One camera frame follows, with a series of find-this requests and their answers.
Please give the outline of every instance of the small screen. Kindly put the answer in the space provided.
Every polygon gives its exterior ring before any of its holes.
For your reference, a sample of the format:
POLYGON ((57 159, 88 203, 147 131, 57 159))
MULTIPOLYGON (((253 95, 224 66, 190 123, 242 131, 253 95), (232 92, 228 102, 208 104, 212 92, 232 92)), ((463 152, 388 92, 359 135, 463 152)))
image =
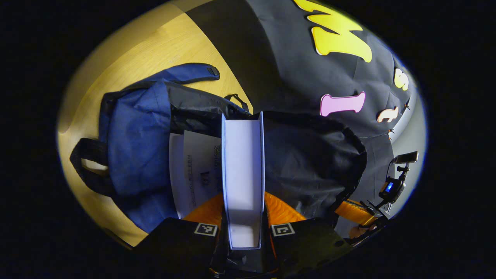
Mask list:
POLYGON ((393 183, 389 182, 389 185, 387 185, 387 187, 386 187, 386 192, 389 193, 389 191, 391 190, 392 187, 393 187, 393 183))

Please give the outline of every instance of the wooden table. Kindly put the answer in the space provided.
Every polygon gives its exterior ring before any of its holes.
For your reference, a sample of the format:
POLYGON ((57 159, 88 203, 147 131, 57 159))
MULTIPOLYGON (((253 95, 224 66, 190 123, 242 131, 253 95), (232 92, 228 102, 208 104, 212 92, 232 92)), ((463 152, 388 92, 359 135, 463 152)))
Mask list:
POLYGON ((81 65, 69 83, 62 102, 57 136, 67 182, 93 220, 131 246, 137 245, 147 234, 136 227, 111 198, 91 191, 76 173, 69 156, 81 138, 98 137, 98 116, 103 94, 121 90, 160 70, 183 63, 212 64, 221 73, 218 81, 201 81, 188 84, 188 87, 221 97, 237 93, 253 112, 229 66, 206 35, 184 13, 194 5, 207 1, 172 1, 118 30, 81 65))

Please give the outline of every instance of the yellow letter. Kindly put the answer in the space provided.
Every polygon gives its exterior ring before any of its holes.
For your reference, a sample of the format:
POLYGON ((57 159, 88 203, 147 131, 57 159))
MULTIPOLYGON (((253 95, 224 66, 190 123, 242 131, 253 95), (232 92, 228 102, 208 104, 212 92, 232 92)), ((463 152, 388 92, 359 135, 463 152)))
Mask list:
POLYGON ((398 68, 394 70, 394 85, 398 88, 403 87, 403 91, 408 89, 408 77, 398 68))
POLYGON ((350 32, 363 30, 357 23, 316 3, 307 0, 293 1, 303 10, 310 12, 318 10, 327 13, 310 15, 308 19, 337 33, 327 32, 320 27, 311 29, 315 48, 320 55, 327 55, 329 52, 341 52, 361 57, 365 62, 372 60, 372 50, 369 45, 350 32))

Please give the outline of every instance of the backpack handle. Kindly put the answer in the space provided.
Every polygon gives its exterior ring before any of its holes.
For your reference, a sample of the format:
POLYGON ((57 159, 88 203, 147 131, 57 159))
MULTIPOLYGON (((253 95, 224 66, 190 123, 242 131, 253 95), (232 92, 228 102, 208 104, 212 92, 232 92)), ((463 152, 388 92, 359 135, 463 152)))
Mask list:
POLYGON ((238 94, 234 93, 234 94, 231 94, 231 95, 227 95, 226 97, 224 97, 224 99, 227 99, 227 100, 231 100, 231 98, 234 97, 238 102, 241 103, 241 107, 248 111, 248 104, 246 104, 245 102, 243 102, 243 100, 238 96, 238 94))
POLYGON ((87 159, 108 166, 107 144, 94 139, 82 138, 76 144, 74 150, 72 150, 70 162, 88 188, 104 196, 114 196, 116 190, 110 176, 101 176, 84 168, 81 159, 87 159))

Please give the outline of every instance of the paper sheet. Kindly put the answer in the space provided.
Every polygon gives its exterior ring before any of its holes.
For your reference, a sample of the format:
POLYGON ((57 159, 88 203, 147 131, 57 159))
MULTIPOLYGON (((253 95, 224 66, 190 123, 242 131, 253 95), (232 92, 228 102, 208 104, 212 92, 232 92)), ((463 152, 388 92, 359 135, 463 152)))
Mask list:
POLYGON ((221 139, 191 131, 171 134, 169 168, 180 219, 222 192, 221 139))

